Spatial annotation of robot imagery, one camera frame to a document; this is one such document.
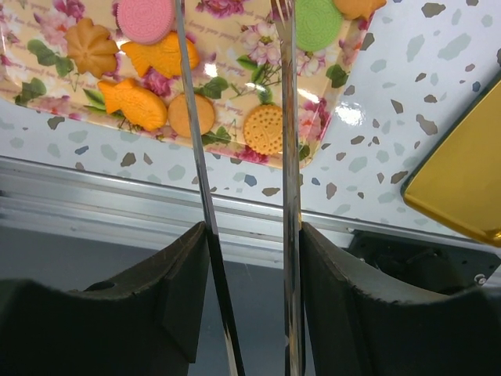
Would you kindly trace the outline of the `metal tongs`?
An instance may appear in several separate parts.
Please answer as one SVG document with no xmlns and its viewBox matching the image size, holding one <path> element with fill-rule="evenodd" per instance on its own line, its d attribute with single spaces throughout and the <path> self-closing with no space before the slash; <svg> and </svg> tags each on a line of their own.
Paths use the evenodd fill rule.
<svg viewBox="0 0 501 376">
<path fill-rule="evenodd" d="M 301 292 L 301 189 L 299 174 L 296 24 L 294 2 L 273 1 L 271 15 L 279 35 L 283 108 L 283 284 L 285 312 L 285 373 L 305 374 L 304 300 Z M 231 375 L 245 373 L 235 317 L 226 279 L 218 226 L 210 192 L 204 147 L 196 108 L 189 54 L 186 44 L 182 2 L 175 3 L 177 32 L 180 35 L 182 83 L 193 144 L 200 196 L 204 210 L 207 244 L 218 306 L 222 317 L 226 352 Z"/>
</svg>

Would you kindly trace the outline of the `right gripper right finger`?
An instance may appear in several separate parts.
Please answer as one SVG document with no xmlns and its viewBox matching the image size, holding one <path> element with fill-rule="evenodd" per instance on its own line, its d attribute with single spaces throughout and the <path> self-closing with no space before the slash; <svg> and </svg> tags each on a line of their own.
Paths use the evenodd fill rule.
<svg viewBox="0 0 501 376">
<path fill-rule="evenodd" d="M 302 226 L 301 279 L 318 375 L 497 375 L 500 290 L 407 284 Z"/>
</svg>

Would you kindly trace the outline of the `gold tin lid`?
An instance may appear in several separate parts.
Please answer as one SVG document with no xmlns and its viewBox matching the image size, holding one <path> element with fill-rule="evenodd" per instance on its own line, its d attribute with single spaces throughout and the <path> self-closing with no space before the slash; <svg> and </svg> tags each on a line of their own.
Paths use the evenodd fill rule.
<svg viewBox="0 0 501 376">
<path fill-rule="evenodd" d="M 402 184 L 406 205 L 500 246 L 500 76 L 485 86 Z"/>
</svg>

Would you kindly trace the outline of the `pink sandwich cookie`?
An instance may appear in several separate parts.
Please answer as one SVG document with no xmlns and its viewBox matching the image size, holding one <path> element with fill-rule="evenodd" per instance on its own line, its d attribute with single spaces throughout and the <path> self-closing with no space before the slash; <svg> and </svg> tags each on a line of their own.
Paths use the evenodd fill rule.
<svg viewBox="0 0 501 376">
<path fill-rule="evenodd" d="M 117 25 L 132 42 L 152 45 L 171 30 L 175 18 L 170 0 L 121 0 L 117 3 Z"/>
</svg>

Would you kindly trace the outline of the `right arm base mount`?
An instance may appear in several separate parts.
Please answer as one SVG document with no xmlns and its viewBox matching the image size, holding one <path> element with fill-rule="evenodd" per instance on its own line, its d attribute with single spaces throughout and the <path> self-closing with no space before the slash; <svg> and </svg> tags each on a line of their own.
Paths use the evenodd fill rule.
<svg viewBox="0 0 501 376">
<path fill-rule="evenodd" d="M 485 284 L 500 266 L 493 253 L 363 231 L 355 232 L 348 252 L 400 281 L 444 295 Z"/>
</svg>

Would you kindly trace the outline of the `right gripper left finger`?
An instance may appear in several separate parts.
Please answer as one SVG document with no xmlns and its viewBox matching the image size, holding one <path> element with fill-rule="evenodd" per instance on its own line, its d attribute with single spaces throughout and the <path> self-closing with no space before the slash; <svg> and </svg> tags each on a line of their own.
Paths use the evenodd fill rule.
<svg viewBox="0 0 501 376">
<path fill-rule="evenodd" d="M 4 375 L 185 375 L 207 284 L 198 222 L 172 244 L 83 291 L 1 282 Z"/>
</svg>

